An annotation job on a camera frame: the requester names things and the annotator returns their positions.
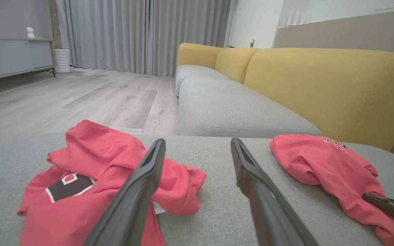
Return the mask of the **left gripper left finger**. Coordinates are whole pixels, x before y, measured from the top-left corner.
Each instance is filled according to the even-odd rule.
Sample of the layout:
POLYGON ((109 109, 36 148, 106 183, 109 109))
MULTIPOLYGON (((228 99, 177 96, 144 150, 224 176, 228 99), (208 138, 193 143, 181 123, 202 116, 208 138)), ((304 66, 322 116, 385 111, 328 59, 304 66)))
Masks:
POLYGON ((151 198, 160 185, 165 151, 165 140, 156 139, 83 246, 141 245, 151 198))

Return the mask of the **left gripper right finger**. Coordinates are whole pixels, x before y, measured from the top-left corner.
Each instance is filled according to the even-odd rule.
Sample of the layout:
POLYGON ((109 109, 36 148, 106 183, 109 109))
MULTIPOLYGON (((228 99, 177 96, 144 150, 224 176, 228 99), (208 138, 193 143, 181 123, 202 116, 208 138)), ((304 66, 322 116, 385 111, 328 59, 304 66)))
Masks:
POLYGON ((248 198, 259 246, 319 246, 243 141, 231 139, 237 186, 248 198))

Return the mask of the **grey pleated curtain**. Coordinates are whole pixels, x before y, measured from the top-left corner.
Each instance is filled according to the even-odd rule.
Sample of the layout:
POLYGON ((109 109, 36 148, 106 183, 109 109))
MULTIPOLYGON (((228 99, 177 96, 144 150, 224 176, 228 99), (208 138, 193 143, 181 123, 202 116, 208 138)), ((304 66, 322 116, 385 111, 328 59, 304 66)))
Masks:
POLYGON ((72 65, 174 76, 179 45, 223 47, 231 0, 64 0, 72 65))

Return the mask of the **yellow sofa backrest cushion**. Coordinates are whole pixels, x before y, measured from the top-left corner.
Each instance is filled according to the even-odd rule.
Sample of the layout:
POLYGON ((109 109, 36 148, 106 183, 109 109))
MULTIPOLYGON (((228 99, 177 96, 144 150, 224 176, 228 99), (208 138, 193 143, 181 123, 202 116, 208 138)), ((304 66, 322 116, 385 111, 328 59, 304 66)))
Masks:
POLYGON ((256 52, 244 85, 289 108, 324 136, 390 151, 394 53, 270 48, 256 52))
POLYGON ((221 50, 222 47, 182 43, 178 47, 176 66, 197 65, 214 69, 221 50))
POLYGON ((252 57, 260 51, 253 47, 222 48, 215 62, 215 70, 230 80, 243 84, 252 57))

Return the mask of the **white antenna router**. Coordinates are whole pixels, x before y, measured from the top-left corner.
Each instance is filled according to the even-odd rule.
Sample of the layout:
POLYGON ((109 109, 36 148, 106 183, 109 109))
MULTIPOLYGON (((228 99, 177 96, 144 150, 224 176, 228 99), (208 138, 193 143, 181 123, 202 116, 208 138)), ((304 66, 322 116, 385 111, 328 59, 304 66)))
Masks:
POLYGON ((312 14, 308 11, 291 8, 287 21, 287 27, 308 24, 311 22, 311 18, 312 14))

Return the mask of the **grey sideboard wooden frame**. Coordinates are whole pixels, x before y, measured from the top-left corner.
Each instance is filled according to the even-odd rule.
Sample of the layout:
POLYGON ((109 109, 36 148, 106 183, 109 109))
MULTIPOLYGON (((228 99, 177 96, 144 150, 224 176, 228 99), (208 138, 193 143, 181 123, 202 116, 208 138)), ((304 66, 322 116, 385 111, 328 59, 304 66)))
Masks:
POLYGON ((34 72, 56 76, 56 51, 53 40, 0 37, 0 78, 34 72))

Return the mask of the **grey sofa seat cushion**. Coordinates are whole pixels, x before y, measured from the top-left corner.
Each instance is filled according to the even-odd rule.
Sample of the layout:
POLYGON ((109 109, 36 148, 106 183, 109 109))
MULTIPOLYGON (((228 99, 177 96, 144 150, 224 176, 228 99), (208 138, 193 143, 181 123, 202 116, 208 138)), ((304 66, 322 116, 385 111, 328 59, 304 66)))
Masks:
POLYGON ((188 77, 180 85, 178 105, 179 134, 183 136, 322 135, 294 111, 230 80, 188 77))
POLYGON ((222 73, 208 67, 198 65, 180 65, 175 72, 175 93, 177 98, 179 97, 179 91, 181 83, 187 77, 205 77, 205 78, 216 78, 230 80, 227 76, 222 73))

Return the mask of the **red sports garment white trim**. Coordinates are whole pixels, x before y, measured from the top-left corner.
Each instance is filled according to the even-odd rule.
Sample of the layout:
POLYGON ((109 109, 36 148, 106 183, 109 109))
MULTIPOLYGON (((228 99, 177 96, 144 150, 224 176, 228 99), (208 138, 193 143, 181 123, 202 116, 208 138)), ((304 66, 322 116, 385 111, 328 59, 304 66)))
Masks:
MULTIPOLYGON (((136 137, 83 120, 65 134, 66 146, 48 153, 51 167, 26 186, 18 216, 19 246, 82 246, 119 189, 147 153, 136 137)), ((270 139, 276 162, 302 184, 334 196, 350 219, 369 226, 383 246, 394 246, 394 219, 364 201, 386 197, 378 170, 347 144, 311 135, 270 139)), ((152 197, 141 246, 167 246, 158 216, 192 216, 207 173, 166 158, 152 197)))

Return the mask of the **white ribbed cylinder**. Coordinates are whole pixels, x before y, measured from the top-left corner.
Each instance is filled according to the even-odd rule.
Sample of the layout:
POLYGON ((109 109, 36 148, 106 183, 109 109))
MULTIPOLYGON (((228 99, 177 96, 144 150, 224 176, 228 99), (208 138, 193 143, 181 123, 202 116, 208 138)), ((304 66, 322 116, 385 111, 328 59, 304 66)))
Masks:
POLYGON ((71 72, 71 52, 69 49, 55 49, 56 62, 55 72, 59 74, 67 74, 71 72))

